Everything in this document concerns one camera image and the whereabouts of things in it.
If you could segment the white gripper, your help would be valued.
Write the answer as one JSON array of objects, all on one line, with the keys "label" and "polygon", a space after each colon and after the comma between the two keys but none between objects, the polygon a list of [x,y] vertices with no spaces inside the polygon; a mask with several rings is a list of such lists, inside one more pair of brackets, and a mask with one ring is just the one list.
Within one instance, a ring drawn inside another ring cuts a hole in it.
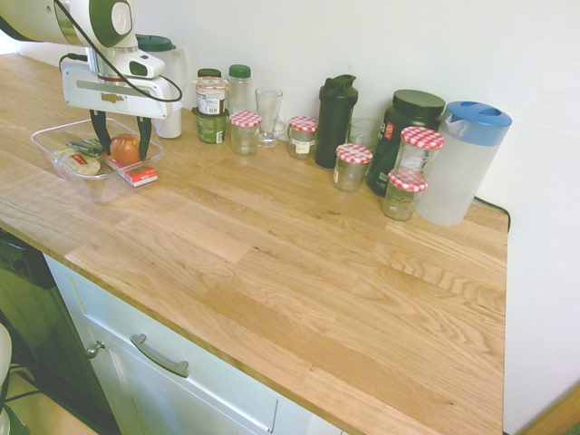
[{"label": "white gripper", "polygon": [[117,69],[130,81],[106,81],[88,63],[64,61],[64,99],[72,106],[90,109],[93,129],[102,151],[111,154],[111,136],[105,112],[137,117],[140,159],[147,158],[152,132],[151,119],[164,119],[179,100],[175,87],[160,75],[165,64],[157,58],[122,58]]}]

